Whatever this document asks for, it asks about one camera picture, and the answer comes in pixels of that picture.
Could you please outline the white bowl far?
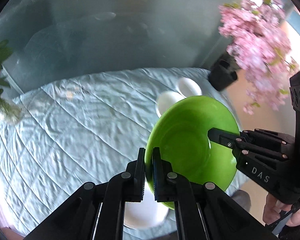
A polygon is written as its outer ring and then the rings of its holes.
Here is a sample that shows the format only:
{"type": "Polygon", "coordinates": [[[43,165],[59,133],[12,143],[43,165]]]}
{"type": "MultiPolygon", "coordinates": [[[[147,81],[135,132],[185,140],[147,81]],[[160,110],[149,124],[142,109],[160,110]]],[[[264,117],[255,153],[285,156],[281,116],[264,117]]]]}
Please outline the white bowl far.
{"type": "Polygon", "coordinates": [[[202,95],[199,85],[187,77],[182,77],[178,80],[176,89],[185,98],[202,95]]]}

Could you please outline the white plate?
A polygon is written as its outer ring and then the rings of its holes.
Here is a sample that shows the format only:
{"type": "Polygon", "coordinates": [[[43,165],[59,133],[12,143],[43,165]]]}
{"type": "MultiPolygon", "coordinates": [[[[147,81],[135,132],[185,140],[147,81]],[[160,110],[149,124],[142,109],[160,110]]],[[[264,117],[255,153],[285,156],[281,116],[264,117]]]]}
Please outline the white plate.
{"type": "Polygon", "coordinates": [[[168,211],[168,207],[155,201],[153,192],[145,182],[143,200],[125,204],[124,226],[135,230],[153,228],[163,223],[168,211]]]}

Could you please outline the clear glass vase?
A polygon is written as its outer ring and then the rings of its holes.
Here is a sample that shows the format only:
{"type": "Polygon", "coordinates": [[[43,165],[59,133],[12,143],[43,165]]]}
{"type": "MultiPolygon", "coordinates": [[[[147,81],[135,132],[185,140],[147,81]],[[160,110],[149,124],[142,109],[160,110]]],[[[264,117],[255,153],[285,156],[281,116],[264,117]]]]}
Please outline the clear glass vase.
{"type": "Polygon", "coordinates": [[[5,102],[2,107],[2,115],[6,123],[10,125],[18,124],[24,117],[25,111],[22,106],[14,102],[5,102]]]}

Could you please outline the pink cherry blossom branches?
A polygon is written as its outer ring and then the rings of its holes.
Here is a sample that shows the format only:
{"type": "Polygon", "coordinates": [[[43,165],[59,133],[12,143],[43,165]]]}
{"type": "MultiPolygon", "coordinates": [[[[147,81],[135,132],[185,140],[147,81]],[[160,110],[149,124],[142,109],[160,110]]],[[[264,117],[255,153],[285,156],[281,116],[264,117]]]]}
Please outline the pink cherry blossom branches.
{"type": "Polygon", "coordinates": [[[285,19],[281,0],[262,0],[260,5],[251,0],[225,3],[219,11],[219,33],[231,38],[226,52],[244,70],[250,84],[250,101],[243,111],[252,115],[262,103],[277,111],[289,94],[288,79],[299,70],[288,55],[290,40],[280,27],[285,19]]]}

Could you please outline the light blue quilted tablecloth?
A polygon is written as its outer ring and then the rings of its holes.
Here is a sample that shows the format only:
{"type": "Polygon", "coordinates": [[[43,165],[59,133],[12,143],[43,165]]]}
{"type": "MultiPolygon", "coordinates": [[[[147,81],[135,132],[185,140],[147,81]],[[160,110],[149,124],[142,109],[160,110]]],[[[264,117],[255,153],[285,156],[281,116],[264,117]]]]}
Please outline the light blue quilted tablecloth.
{"type": "Polygon", "coordinates": [[[145,68],[64,79],[15,98],[15,124],[0,118],[3,213],[29,234],[83,183],[100,184],[125,170],[145,147],[158,120],[157,96],[181,77],[233,110],[228,95],[200,68],[145,68]]]}

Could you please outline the white bowl near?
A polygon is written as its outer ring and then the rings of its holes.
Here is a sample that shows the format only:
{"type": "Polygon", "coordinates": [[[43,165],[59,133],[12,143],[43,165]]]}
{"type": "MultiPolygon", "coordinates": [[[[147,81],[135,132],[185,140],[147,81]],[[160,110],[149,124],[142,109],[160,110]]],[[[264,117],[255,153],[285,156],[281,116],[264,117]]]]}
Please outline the white bowl near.
{"type": "Polygon", "coordinates": [[[156,100],[156,113],[160,118],[171,106],[183,100],[184,97],[174,91],[165,91],[161,93],[156,100]]]}

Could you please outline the green plastic bowl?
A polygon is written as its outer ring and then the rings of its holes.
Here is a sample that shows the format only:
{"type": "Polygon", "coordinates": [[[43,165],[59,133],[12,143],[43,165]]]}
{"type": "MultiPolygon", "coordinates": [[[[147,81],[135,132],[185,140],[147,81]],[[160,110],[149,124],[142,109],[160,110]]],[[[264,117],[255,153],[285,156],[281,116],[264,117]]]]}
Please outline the green plastic bowl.
{"type": "Polygon", "coordinates": [[[236,159],[226,146],[211,142],[211,128],[239,133],[230,110],[208,96],[192,96],[172,105],[157,121],[147,141],[145,152],[146,179],[154,190],[152,153],[155,147],[172,170],[190,182],[211,181],[223,191],[236,174],[236,159]]]}

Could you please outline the white bowl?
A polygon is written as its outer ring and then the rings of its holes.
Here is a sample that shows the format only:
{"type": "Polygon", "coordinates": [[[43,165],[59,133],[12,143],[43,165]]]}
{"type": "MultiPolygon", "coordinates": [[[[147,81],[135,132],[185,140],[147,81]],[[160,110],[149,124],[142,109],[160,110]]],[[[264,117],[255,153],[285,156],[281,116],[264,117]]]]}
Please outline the white bowl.
{"type": "Polygon", "coordinates": [[[183,100],[184,97],[174,91],[165,91],[161,93],[156,100],[156,113],[160,118],[171,106],[183,100]]]}
{"type": "Polygon", "coordinates": [[[187,77],[182,77],[178,80],[176,89],[185,98],[202,95],[199,85],[187,77]]]}

